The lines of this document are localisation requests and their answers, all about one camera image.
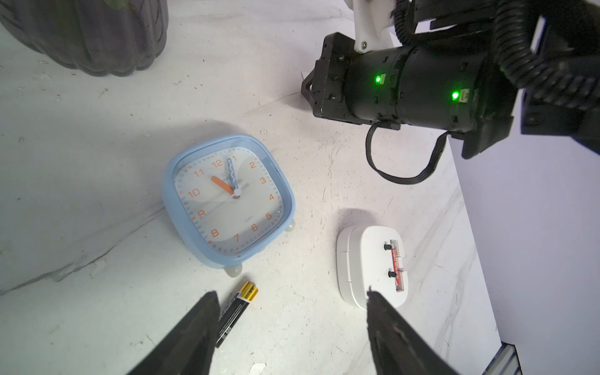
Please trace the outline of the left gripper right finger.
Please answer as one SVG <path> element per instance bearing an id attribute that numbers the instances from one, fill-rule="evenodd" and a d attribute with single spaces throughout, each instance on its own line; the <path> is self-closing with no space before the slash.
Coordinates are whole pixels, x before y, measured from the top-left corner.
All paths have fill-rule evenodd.
<path id="1" fill-rule="evenodd" d="M 452 374 L 451 368 L 379 292 L 367 292 L 367 331 L 376 373 Z"/>

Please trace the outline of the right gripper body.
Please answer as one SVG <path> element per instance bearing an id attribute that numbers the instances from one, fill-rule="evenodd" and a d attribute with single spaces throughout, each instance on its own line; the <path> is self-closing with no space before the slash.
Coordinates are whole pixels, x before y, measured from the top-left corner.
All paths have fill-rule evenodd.
<path id="1" fill-rule="evenodd" d="M 513 124 L 517 89 L 491 45 L 483 32 L 360 54 L 353 39 L 330 34 L 301 94 L 315 117 L 448 131 L 471 159 L 507 138 Z"/>

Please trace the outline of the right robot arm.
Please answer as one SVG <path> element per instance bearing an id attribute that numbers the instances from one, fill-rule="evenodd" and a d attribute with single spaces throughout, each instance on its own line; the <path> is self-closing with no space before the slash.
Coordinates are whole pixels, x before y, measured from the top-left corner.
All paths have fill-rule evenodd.
<path id="1" fill-rule="evenodd" d="M 438 129 L 471 159 L 509 136 L 599 150 L 599 7 L 588 1 L 392 1 L 398 45 L 330 34 L 301 93 L 316 117 Z"/>

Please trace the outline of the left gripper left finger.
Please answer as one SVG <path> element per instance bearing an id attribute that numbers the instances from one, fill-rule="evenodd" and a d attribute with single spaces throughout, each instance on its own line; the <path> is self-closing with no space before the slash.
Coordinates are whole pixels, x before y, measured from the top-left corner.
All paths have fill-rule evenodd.
<path id="1" fill-rule="evenodd" d="M 131 374 L 208 374 L 219 332 L 220 303 L 206 293 Z"/>

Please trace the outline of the red battery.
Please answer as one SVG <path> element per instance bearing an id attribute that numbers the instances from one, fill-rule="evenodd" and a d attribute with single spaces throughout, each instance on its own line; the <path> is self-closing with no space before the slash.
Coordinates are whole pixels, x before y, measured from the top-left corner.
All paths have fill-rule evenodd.
<path id="1" fill-rule="evenodd" d="M 398 250 L 398 242 L 396 240 L 390 240 L 390 250 L 392 251 L 392 263 L 393 270 L 388 272 L 390 278 L 395 279 L 395 289 L 397 292 L 403 292 L 405 290 L 403 281 L 403 267 L 401 266 L 401 256 Z"/>

